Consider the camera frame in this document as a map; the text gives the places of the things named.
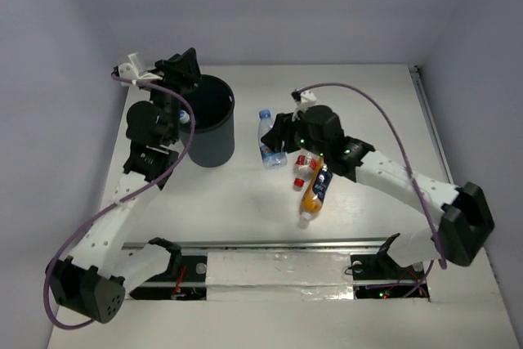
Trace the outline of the small bottle blue cap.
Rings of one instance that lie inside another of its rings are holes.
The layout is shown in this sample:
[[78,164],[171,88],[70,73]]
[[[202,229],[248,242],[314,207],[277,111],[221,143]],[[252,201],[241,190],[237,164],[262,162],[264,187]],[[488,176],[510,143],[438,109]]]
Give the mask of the small bottle blue cap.
[[287,156],[275,147],[275,141],[271,134],[275,121],[268,109],[260,110],[258,113],[259,124],[257,131],[258,147],[261,160],[265,169],[278,169],[287,165]]

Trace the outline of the crushed bottle red cap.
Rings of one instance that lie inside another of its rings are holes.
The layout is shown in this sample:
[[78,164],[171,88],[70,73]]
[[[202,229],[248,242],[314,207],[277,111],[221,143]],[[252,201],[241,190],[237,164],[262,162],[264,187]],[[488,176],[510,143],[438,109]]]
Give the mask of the crushed bottle red cap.
[[322,156],[302,150],[294,164],[293,188],[295,190],[301,190],[303,186],[312,179],[322,162]]

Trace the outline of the orange juice bottle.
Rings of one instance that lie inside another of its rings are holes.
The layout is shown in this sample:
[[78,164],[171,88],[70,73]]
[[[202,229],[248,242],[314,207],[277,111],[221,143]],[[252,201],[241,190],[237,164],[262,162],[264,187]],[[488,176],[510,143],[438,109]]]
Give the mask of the orange juice bottle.
[[332,171],[324,162],[324,158],[320,157],[311,181],[302,196],[299,207],[301,221],[309,222],[318,217],[324,206],[324,200],[332,179]]

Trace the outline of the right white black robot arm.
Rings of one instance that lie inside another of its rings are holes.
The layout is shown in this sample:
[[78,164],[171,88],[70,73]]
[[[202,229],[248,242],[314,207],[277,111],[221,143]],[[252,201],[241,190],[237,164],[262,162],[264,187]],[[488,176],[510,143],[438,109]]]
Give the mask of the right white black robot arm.
[[470,266],[494,229],[478,185],[455,186],[414,173],[369,143],[345,135],[339,117],[326,105],[298,115],[278,114],[261,142],[275,152],[307,150],[323,158],[334,174],[430,215],[426,230],[391,235],[375,255],[363,260],[364,273],[393,278],[414,263],[436,259]]

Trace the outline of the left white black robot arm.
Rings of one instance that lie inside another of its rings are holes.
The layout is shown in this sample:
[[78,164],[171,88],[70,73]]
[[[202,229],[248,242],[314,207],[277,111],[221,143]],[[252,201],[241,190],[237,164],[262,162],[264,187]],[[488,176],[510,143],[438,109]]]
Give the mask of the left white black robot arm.
[[111,77],[124,87],[149,92],[145,101],[132,104],[126,113],[129,156],[110,204],[83,223],[59,248],[45,270],[42,289],[47,318],[59,329],[76,329],[60,322],[51,303],[75,311],[93,322],[106,324],[123,300],[147,280],[158,275],[170,280],[181,269],[181,248],[166,239],[153,238],[133,254],[119,255],[133,227],[158,196],[193,143],[182,152],[173,149],[179,139],[180,117],[186,114],[190,137],[195,115],[185,98],[201,84],[196,50],[191,47],[145,69],[136,53],[114,68]]

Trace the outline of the dark grey round bin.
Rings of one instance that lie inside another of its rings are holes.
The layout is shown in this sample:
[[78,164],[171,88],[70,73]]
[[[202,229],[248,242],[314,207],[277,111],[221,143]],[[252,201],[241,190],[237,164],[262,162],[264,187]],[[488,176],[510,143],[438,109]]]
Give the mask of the dark grey round bin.
[[195,134],[190,159],[200,167],[225,164],[235,151],[235,97],[220,78],[203,74],[201,83],[185,99],[195,115]]

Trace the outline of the aluminium mounting rail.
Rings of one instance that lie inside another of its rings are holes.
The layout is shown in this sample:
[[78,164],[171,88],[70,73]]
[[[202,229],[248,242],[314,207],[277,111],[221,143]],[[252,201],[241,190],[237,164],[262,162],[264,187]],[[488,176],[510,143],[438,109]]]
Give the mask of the aluminium mounting rail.
[[177,275],[150,279],[132,300],[262,301],[430,298],[426,269],[380,267],[377,243],[188,246]]

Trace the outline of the side aluminium rail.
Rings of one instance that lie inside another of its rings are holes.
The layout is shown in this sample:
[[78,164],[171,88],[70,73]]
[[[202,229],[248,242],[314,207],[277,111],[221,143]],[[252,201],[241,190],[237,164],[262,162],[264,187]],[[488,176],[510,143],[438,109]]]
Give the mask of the side aluminium rail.
[[425,123],[427,125],[431,142],[435,149],[441,171],[444,173],[444,179],[449,183],[453,183],[454,179],[452,177],[448,161],[443,149],[443,145],[441,144],[440,136],[436,128],[436,123],[428,103],[427,95],[422,84],[420,68],[416,65],[410,66],[409,74],[414,86],[414,90],[416,91],[416,95],[418,97],[418,102],[421,106],[423,117],[425,119]]

